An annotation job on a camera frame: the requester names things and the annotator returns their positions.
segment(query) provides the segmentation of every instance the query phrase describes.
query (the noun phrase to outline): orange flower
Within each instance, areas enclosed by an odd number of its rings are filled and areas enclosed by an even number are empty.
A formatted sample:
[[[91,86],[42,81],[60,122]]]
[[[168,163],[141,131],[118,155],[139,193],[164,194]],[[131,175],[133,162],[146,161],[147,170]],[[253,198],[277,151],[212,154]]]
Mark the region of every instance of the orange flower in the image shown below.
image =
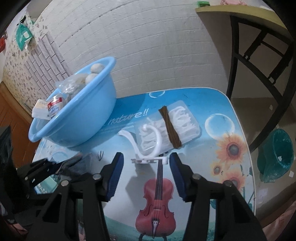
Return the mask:
[[[211,175],[218,176],[223,172],[224,164],[220,161],[215,161],[211,163]]]
[[[223,176],[221,176],[221,178],[220,178],[220,181],[221,181],[221,183],[223,183],[226,180],[230,180],[233,182],[233,184],[236,186],[236,188],[238,190],[240,190],[241,188],[244,187],[245,179],[246,179],[246,177],[244,177],[242,175],[242,172],[240,169],[233,169],[233,170],[229,170],[227,172],[224,172]]]
[[[216,151],[217,157],[221,162],[225,163],[227,169],[231,164],[242,163],[243,154],[247,152],[246,143],[236,134],[232,134],[231,136],[224,135],[217,146],[220,147]]]

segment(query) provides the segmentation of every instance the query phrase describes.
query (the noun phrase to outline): brown cloth strip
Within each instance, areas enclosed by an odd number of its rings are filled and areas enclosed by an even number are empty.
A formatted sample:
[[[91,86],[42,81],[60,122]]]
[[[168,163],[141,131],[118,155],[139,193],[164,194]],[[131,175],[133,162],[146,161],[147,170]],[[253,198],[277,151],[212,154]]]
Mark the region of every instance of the brown cloth strip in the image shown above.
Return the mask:
[[[168,115],[168,108],[166,106],[163,106],[158,111],[159,111],[159,113],[161,114],[161,116],[163,117],[163,119],[165,121],[165,127],[166,127],[167,132],[168,132],[168,138],[169,138],[170,142],[172,143],[173,147],[174,148],[181,147],[182,143],[180,141],[178,133],[176,132],[172,122],[170,121],[170,117]]]

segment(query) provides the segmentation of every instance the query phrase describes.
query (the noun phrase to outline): violin neck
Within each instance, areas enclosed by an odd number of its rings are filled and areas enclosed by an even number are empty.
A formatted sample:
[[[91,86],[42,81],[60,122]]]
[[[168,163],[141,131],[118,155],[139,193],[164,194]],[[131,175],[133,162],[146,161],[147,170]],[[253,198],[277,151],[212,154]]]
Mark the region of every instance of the violin neck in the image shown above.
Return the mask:
[[[158,160],[154,199],[155,200],[162,200],[163,199],[163,163],[162,163],[162,160]]]

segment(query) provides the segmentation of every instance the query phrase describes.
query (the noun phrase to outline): screw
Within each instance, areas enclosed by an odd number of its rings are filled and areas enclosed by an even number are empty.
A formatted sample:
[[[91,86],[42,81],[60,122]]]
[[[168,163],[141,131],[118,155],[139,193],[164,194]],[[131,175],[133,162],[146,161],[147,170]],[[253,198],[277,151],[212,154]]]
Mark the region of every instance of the screw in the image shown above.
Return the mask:
[[[68,181],[68,180],[63,180],[63,181],[61,182],[62,187],[65,187],[65,186],[67,186],[68,184],[69,184],[69,181]]]
[[[101,174],[97,173],[97,174],[93,175],[93,179],[94,180],[100,180],[100,179],[102,179],[102,176],[101,176]]]
[[[199,174],[197,174],[197,173],[195,173],[195,174],[192,175],[192,178],[195,179],[195,180],[199,180],[199,179],[202,178],[202,176],[199,175]]]
[[[227,187],[231,187],[233,185],[232,181],[230,180],[226,180],[224,181],[224,184],[227,186]]]

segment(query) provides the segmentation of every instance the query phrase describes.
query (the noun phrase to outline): white ball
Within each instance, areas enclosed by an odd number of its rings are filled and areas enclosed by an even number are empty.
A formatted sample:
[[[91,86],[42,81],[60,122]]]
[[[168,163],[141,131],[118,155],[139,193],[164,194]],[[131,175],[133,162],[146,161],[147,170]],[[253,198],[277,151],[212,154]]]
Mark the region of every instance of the white ball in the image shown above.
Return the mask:
[[[89,84],[98,74],[89,74],[85,79],[85,84]]]
[[[99,74],[104,68],[105,66],[103,64],[93,64],[91,66],[91,72],[95,74]]]

